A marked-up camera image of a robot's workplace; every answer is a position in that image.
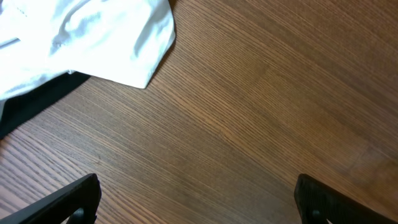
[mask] black cloth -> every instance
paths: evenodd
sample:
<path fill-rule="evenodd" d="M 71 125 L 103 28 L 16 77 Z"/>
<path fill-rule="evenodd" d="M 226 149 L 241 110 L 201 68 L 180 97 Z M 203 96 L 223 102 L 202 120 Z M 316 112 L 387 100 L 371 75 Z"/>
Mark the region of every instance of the black cloth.
<path fill-rule="evenodd" d="M 65 73 L 24 95 L 8 99 L 0 121 L 0 139 L 79 87 L 89 77 L 79 72 Z"/>

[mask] brown wooden surface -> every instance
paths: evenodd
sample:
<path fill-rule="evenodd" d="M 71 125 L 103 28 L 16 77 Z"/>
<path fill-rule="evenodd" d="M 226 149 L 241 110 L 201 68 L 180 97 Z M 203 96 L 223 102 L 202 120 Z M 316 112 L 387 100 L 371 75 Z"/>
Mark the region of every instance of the brown wooden surface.
<path fill-rule="evenodd" d="M 0 217 L 95 172 L 97 223 L 300 223 L 308 173 L 398 220 L 398 2 L 180 0 L 146 90 L 91 78 L 1 141 Z"/>

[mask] white cloth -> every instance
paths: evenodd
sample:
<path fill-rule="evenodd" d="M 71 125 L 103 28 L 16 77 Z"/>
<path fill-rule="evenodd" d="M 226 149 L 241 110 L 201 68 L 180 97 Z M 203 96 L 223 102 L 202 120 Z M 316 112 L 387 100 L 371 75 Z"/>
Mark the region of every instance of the white cloth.
<path fill-rule="evenodd" d="M 0 4 L 0 102 L 74 71 L 145 88 L 175 39 L 167 0 Z"/>

